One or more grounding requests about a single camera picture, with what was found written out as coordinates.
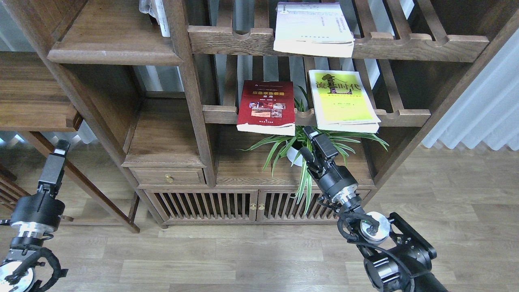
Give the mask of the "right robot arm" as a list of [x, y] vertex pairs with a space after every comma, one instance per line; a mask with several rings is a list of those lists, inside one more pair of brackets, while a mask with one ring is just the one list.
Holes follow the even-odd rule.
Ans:
[[301, 148], [305, 166], [323, 195], [318, 202], [339, 217], [337, 228], [364, 257], [363, 266], [379, 292], [445, 292], [432, 273], [436, 250], [397, 213], [388, 217], [366, 212], [356, 194], [358, 183], [345, 166], [336, 165], [339, 154], [324, 133], [304, 128], [309, 147]]

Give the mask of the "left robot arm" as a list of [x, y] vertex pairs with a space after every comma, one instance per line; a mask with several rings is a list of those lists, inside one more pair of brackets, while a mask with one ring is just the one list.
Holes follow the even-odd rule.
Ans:
[[[61, 268], [59, 259], [50, 249], [43, 247], [43, 242], [53, 237], [65, 209], [65, 204], [56, 196], [69, 147], [68, 141], [59, 140], [54, 152], [46, 159], [37, 192], [21, 197], [11, 218], [1, 221], [2, 225], [18, 228], [18, 235], [11, 241], [11, 248], [1, 264], [2, 292], [44, 292], [67, 275], [67, 269]], [[53, 269], [46, 284], [36, 279], [35, 267], [45, 265], [39, 261], [40, 258], [45, 258]]]

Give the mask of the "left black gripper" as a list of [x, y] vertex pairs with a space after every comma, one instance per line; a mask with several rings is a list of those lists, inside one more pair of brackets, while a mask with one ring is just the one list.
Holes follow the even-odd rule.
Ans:
[[62, 183], [70, 144], [67, 140], [58, 141], [54, 152], [46, 159], [37, 194], [20, 198], [11, 216], [11, 227], [33, 222], [43, 225], [50, 232], [57, 231], [65, 204], [55, 199], [54, 195], [58, 194]]

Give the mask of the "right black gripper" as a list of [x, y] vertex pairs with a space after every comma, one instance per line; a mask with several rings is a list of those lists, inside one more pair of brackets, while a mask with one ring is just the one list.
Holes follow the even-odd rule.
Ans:
[[359, 205], [358, 182], [345, 166], [336, 165], [339, 152], [328, 136], [310, 126], [303, 131], [307, 140], [299, 152], [326, 200], [332, 205]]

